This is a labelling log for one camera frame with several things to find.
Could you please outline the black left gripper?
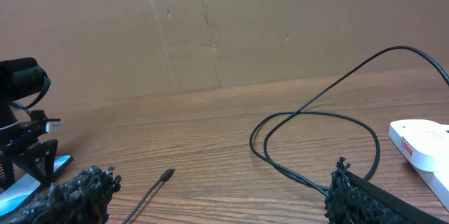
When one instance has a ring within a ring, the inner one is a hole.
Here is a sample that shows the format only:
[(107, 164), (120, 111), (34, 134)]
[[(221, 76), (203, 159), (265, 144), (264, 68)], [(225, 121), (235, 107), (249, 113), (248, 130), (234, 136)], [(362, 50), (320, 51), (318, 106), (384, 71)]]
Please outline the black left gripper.
[[(30, 121), (1, 129), (1, 156), (18, 155), (13, 162), (43, 186), (49, 186), (55, 177), (53, 169), (58, 141), (37, 142), (39, 136), (46, 134), (46, 123), (60, 119), (48, 118), (43, 110), (31, 111), (29, 116)], [(0, 186), (7, 190), (15, 183), (13, 163), (9, 159), (1, 159), (0, 167)]]

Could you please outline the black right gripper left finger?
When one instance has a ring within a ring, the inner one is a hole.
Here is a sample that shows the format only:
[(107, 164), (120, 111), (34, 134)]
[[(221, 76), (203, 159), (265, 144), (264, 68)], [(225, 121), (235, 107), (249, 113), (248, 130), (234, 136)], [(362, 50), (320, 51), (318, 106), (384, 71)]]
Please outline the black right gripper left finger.
[(52, 184), (1, 224), (104, 224), (108, 204), (120, 189), (121, 176), (114, 175), (113, 166), (105, 171), (92, 166), (66, 183)]

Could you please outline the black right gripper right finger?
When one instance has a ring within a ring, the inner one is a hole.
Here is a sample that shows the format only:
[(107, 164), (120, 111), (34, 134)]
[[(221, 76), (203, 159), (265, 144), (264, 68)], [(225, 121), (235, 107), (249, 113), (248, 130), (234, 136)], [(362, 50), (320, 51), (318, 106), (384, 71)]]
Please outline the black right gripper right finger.
[(325, 217), (338, 224), (447, 224), (349, 171), (341, 157), (331, 173)]

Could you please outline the blue Galaxy smartphone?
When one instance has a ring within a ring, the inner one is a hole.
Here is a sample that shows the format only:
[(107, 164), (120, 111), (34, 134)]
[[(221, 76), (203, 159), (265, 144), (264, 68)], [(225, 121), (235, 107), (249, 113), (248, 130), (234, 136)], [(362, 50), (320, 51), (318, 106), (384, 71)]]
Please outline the blue Galaxy smartphone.
[[(72, 161), (73, 156), (71, 155), (56, 157), (53, 167), (54, 177), (58, 178)], [(31, 201), (44, 188), (45, 185), (42, 185), (37, 179), (29, 174), (25, 174), (6, 191), (1, 193), (1, 218), (5, 218), (17, 211), (21, 206)]]

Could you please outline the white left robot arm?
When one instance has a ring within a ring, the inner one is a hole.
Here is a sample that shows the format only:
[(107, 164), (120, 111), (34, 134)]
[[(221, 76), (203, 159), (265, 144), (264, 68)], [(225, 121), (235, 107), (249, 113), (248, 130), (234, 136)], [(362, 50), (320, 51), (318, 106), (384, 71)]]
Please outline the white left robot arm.
[(51, 81), (34, 58), (1, 62), (1, 188), (15, 183), (14, 166), (49, 186), (55, 179), (56, 139), (39, 141), (51, 119), (30, 109), (48, 92)]

